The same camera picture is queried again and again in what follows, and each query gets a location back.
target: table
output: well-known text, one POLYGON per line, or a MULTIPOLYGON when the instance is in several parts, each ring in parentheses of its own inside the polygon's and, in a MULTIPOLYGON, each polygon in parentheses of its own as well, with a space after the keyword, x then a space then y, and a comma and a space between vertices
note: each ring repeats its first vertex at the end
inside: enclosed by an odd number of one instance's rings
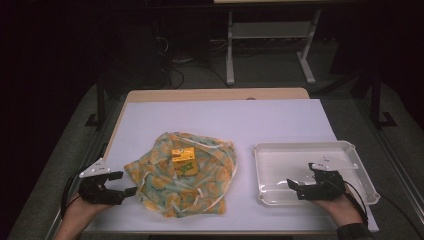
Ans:
MULTIPOLYGON (((331 219, 313 204, 265 207, 257 201, 252 154, 255 144, 336 140, 320 101, 309 99, 304 89, 133 91, 126 99, 104 158, 112 171, 122 170, 125 164, 149 151, 154 140, 166 131, 233 141, 238 172, 225 197, 227 212, 164 218, 131 197, 122 206, 98 215, 87 232, 273 235, 334 232, 331 219), (178 115, 180 108, 190 109, 193 114, 178 115), (225 119, 219 117, 223 114, 227 116, 225 119)), ((117 190, 134 186, 126 174, 122 180, 107 183, 109 189, 117 190)), ((370 229, 377 231, 371 211, 368 217, 370 229)))
POLYGON ((321 9, 315 10, 314 16, 310 21, 234 23, 232 12, 230 12, 228 16, 228 47, 226 58, 227 84, 233 85, 235 83, 232 56, 233 39, 252 38, 305 38, 305 46, 302 51, 297 52, 297 57, 305 75, 306 82, 308 84, 315 84, 315 78, 309 67, 307 57, 320 14, 321 9))

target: hand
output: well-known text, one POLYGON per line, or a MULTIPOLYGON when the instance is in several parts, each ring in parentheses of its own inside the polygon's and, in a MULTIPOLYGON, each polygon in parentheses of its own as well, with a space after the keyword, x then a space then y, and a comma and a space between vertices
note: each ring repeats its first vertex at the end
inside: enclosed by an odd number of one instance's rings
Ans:
MULTIPOLYGON (((351 194, 348 186, 346 186, 346 191, 351 194)), ((316 200, 311 202, 326 210, 337 227, 351 223, 363 223, 361 215, 345 195, 331 201, 316 200)))
POLYGON ((74 194, 55 239, 78 239, 81 232, 90 224, 97 214, 111 207, 113 207, 113 205, 86 202, 78 193, 74 194))

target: crumpled fabric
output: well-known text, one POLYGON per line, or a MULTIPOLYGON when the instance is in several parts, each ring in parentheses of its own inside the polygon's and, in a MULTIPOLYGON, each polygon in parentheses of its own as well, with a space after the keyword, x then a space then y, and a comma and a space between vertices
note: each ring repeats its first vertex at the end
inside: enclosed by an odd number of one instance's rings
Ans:
POLYGON ((224 195, 237 171, 233 143, 189 133, 164 133, 153 148, 125 167, 137 184, 136 198, 165 217, 223 214, 224 195), (195 148, 199 172, 177 177, 172 149, 195 148))

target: floor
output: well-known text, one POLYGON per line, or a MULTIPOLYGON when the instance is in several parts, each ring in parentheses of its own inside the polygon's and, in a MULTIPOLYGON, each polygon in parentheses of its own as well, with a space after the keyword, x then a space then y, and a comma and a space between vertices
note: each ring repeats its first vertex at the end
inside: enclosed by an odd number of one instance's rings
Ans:
MULTIPOLYGON (((297 62, 296 51, 301 43, 281 44, 278 52, 271 53, 269 49, 257 47, 254 50, 247 49, 250 54, 246 54, 244 49, 242 54, 236 55, 236 84, 232 87, 304 87, 311 93, 342 77, 328 74, 337 43, 314 43, 311 48, 308 60, 317 80, 315 85, 306 83, 297 62)), ((184 58, 188 59, 190 56, 182 56, 179 59, 184 58)), ((225 55, 221 52, 214 55, 210 65, 197 61, 176 64, 174 68, 177 71, 171 71, 172 84, 168 84, 166 88, 180 85, 183 79, 181 89, 226 88, 223 79, 224 60, 225 55)), ((415 211, 417 208, 419 210, 419 207, 411 203, 414 202, 414 197, 405 190, 404 183, 412 182, 413 190, 424 192, 424 179, 420 170, 424 167, 424 132, 406 112, 396 92, 386 85, 382 86, 381 111, 389 112, 397 126, 377 130, 368 116, 370 96, 353 99, 349 95, 353 84, 354 81, 348 82, 329 94, 313 95, 313 98, 321 100, 336 137, 356 145, 377 191, 395 202, 423 235, 424 221, 415 211), (399 166, 407 173, 408 179, 405 180, 404 176, 399 175, 399 166)), ((124 99, 125 96, 118 99, 107 98, 106 122, 101 128, 85 126, 90 114, 96 113, 95 86, 81 99, 9 239, 49 239, 54 235, 60 222, 59 203, 67 176, 84 161, 94 159, 102 151, 111 136, 124 99)), ((420 239, 406 218, 385 198, 372 205, 371 210, 380 228, 380 231, 374 233, 376 239, 420 239)), ((148 236, 83 234, 81 239, 148 239, 148 236)), ((336 236, 293 236, 293 239, 327 240, 336 239, 336 236)))

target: clear plastic tray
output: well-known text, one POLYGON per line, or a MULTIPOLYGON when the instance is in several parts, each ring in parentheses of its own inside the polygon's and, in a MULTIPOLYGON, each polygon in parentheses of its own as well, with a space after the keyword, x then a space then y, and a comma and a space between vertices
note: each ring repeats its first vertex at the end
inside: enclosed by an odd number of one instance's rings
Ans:
POLYGON ((305 200, 298 200, 296 192, 288 187, 287 179, 307 185, 315 184, 308 163, 324 156, 333 161, 357 164, 357 169, 339 172, 345 181, 358 190, 365 205, 376 204, 380 198, 356 153, 355 146, 349 142, 261 143, 255 146, 254 153, 258 198, 266 205, 307 204, 305 200))

